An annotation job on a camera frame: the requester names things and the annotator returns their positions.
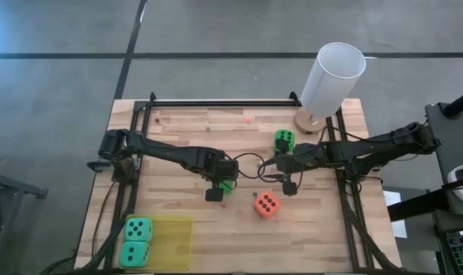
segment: wooden tabletop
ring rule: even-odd
[[[115,101],[108,128],[129,128],[133,104],[134,100]],[[368,137],[360,100],[347,99],[342,108],[347,131]],[[301,134],[294,128],[295,111],[296,107],[152,108],[148,137],[179,146],[223,149],[231,157],[255,152],[267,159],[274,155],[274,134],[278,129],[293,131],[297,144],[318,141],[318,135]],[[246,122],[247,118],[251,119],[250,123]],[[239,162],[244,173],[257,173],[259,161],[256,157],[243,157]],[[275,168],[270,167],[266,173],[274,171]],[[92,234],[102,200],[112,184],[111,175],[112,172],[97,174],[76,267],[90,260]],[[299,175],[293,176],[294,181],[298,179]],[[370,179],[362,185],[367,230],[388,258],[400,266],[381,184],[379,180]],[[292,197],[282,193],[279,183],[264,183],[241,176],[238,187],[232,194],[225,195],[223,202],[206,202],[204,192],[209,187],[210,183],[178,164],[144,157],[135,213],[194,218],[189,272],[351,271],[334,170],[305,172],[298,194]],[[99,245],[109,233],[116,189],[113,188],[102,216],[97,237]],[[263,220],[252,209],[252,194],[267,190],[280,200],[281,208],[271,219]],[[115,266],[118,266],[121,237],[117,241]],[[357,238],[358,253],[363,258],[360,243]]]

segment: foam dice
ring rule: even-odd
[[[150,257],[150,245],[146,241],[126,241],[119,255],[122,267],[145,267]]]
[[[294,133],[289,130],[281,129],[277,130],[276,132],[276,137],[274,139],[274,150],[276,152],[279,152],[281,148],[277,147],[277,142],[276,140],[283,140],[287,143],[287,146],[289,148],[288,151],[291,151],[294,148]]]
[[[231,194],[233,189],[230,189],[230,188],[233,188],[233,185],[235,183],[232,182],[231,180],[226,180],[222,183],[219,183],[219,188],[223,189],[223,193],[225,194]]]
[[[154,235],[154,225],[149,218],[129,218],[126,222],[126,241],[149,242]]]
[[[279,209],[279,201],[269,191],[263,192],[254,201],[253,207],[260,217],[270,218]]]

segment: gray floor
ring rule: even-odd
[[[2,1],[0,53],[124,53],[138,0]],[[315,52],[340,40],[363,52],[463,52],[463,0],[150,0],[135,52]],[[124,99],[284,98],[314,60],[133,60]],[[96,151],[123,60],[0,60],[0,173],[50,188],[23,204],[5,273],[36,274],[72,255]],[[369,59],[351,97],[370,134],[424,121],[463,94],[463,59]],[[390,163],[390,186],[436,189],[435,156]],[[430,270],[425,254],[403,264]]]

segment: white cylinder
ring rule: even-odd
[[[366,59],[355,47],[335,42],[318,52],[301,94],[304,109],[317,117],[334,115],[366,69]]]

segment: orange dice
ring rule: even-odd
[[[279,201],[269,191],[260,194],[254,201],[254,209],[260,217],[270,218],[279,209]]]

